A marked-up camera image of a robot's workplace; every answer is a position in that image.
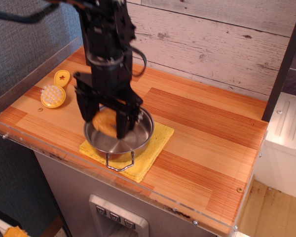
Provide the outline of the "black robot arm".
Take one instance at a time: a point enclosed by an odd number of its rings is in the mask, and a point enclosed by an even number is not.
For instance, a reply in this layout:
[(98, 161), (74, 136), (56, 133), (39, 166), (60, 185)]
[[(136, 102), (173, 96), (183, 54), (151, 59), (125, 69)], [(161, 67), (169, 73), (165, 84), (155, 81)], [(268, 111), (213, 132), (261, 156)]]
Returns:
[(117, 138), (139, 120), (142, 99), (130, 82), (135, 37), (125, 0), (68, 0), (79, 14), (86, 63), (91, 72), (74, 74), (76, 98), (83, 119), (90, 122), (104, 105), (116, 112)]

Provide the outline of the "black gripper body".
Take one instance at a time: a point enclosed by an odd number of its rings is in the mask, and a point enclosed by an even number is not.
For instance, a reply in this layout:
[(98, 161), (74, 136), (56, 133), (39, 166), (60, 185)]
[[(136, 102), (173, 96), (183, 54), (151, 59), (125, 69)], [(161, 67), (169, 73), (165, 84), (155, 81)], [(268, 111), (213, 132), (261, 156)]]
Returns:
[(100, 104), (115, 111), (123, 106), (141, 106), (143, 100), (133, 91), (130, 81), (133, 52), (126, 51), (116, 59), (101, 58), (87, 52), (91, 73), (76, 72), (75, 91), (92, 94)]

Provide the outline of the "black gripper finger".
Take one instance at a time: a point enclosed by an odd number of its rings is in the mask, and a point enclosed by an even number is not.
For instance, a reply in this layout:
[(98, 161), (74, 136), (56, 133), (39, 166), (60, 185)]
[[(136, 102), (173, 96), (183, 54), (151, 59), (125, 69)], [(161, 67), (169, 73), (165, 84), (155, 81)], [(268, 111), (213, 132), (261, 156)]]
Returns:
[(127, 133), (134, 129), (135, 124), (141, 121), (141, 108), (139, 105), (123, 106), (116, 111), (117, 138), (124, 138)]
[(77, 104), (85, 122), (90, 122), (99, 110), (99, 102), (92, 94), (76, 91)]

